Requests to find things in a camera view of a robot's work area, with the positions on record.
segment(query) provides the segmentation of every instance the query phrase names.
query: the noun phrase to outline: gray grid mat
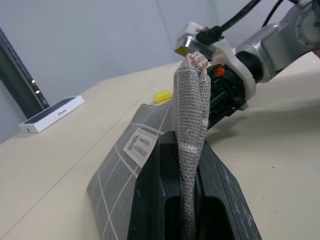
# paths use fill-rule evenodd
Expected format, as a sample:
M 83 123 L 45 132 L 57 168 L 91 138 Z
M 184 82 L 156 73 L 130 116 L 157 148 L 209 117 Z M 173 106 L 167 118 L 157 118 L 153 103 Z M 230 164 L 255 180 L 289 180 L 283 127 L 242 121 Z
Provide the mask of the gray grid mat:
M 160 136 L 173 131 L 171 101 L 141 105 L 96 173 L 87 192 L 101 240 L 126 240 L 136 179 L 141 168 L 123 151 L 137 128 Z

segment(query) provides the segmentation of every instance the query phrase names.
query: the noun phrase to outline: black plastic holder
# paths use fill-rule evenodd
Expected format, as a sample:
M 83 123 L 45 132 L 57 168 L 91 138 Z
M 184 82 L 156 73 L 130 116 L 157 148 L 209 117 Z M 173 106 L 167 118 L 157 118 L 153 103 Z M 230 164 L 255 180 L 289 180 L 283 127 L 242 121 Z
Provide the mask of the black plastic holder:
M 134 188 L 128 240 L 178 240 L 182 226 L 178 144 L 158 138 Z M 195 177 L 198 240 L 261 240 L 237 179 L 205 141 Z

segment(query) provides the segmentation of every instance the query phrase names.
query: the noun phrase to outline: iphone box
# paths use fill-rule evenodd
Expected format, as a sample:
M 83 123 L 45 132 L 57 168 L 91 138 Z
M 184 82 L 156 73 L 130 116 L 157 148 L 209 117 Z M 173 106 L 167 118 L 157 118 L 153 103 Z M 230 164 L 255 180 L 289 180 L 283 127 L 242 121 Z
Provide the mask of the iphone box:
M 59 119 L 71 113 L 85 101 L 81 96 L 73 96 L 62 99 L 60 102 L 52 105 L 37 115 L 21 123 L 19 128 L 23 133 L 40 133 Z

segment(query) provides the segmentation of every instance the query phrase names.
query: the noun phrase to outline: gray fabric glove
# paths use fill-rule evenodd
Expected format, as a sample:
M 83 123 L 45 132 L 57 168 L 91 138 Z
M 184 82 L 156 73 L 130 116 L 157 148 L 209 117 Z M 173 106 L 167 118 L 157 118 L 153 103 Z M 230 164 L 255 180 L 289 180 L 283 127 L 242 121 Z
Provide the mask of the gray fabric glove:
M 188 54 L 174 74 L 173 121 L 182 176 L 183 240 L 195 240 L 195 175 L 209 122 L 211 81 L 208 60 L 199 52 Z

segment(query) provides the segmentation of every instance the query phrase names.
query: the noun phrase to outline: table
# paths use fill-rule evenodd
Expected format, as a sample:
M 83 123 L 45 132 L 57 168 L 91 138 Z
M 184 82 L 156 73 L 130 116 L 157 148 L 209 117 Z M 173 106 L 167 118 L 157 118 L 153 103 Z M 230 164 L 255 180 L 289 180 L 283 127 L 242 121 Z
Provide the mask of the table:
M 0 145 L 0 240 L 98 240 L 87 185 L 142 103 L 173 87 L 178 63 L 105 80 L 39 134 Z M 264 240 L 320 235 L 320 60 L 259 84 L 250 108 L 208 131 Z

